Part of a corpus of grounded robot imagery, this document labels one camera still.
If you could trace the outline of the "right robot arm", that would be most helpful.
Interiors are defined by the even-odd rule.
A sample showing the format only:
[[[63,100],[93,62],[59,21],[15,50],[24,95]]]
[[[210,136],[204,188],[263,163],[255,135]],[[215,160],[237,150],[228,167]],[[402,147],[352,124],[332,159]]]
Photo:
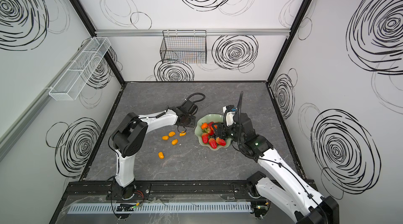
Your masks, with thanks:
[[[219,123],[208,125],[215,136],[230,138],[237,143],[237,150],[254,160],[274,179],[261,173],[251,178],[253,197],[261,196],[286,213],[296,224],[338,224],[339,204],[331,197],[324,197],[304,181],[280,156],[275,147],[257,134],[251,119],[245,113],[229,112]]]

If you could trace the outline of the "light green wavy fruit bowl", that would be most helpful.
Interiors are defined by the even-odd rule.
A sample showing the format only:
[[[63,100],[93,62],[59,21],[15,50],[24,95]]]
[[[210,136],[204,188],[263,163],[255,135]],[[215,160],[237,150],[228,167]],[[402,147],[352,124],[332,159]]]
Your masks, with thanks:
[[[218,151],[220,148],[227,148],[230,146],[230,144],[232,143],[232,138],[231,137],[224,137],[224,141],[225,141],[225,145],[220,145],[218,143],[216,143],[216,148],[213,148],[208,141],[206,143],[203,142],[203,137],[202,134],[204,133],[203,129],[202,129],[202,125],[204,123],[209,124],[210,122],[213,123],[222,123],[223,122],[223,116],[219,115],[219,114],[208,114],[206,116],[201,117],[196,124],[196,129],[194,131],[196,137],[198,138],[198,142],[201,146],[203,147],[207,147],[209,148],[211,151]]]

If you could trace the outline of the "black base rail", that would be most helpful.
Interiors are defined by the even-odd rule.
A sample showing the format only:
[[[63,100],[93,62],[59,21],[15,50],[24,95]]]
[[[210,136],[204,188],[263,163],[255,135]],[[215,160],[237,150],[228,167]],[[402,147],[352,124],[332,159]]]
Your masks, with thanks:
[[[135,181],[123,188],[112,181],[82,181],[69,183],[63,197],[72,195],[106,195],[151,199],[158,195],[222,195],[235,199],[257,197],[256,189],[247,180],[229,181]]]

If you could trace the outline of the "white mesh wall shelf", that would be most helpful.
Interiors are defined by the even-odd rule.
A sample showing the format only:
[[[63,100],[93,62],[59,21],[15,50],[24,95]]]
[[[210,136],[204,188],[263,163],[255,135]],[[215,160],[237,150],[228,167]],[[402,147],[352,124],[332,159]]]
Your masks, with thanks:
[[[106,37],[87,40],[48,94],[56,101],[74,101],[86,86],[104,88],[111,79],[111,69],[104,60],[110,47]]]

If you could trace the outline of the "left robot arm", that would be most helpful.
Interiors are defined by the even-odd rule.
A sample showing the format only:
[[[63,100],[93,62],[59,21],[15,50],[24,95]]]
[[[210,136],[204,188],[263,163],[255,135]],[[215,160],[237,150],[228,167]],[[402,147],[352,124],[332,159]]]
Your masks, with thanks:
[[[185,100],[178,107],[168,107],[164,111],[148,115],[128,113],[116,131],[111,135],[113,150],[117,154],[115,181],[122,188],[134,182],[135,155],[143,145],[145,136],[157,129],[176,125],[183,128],[195,126],[197,112],[195,102]]]

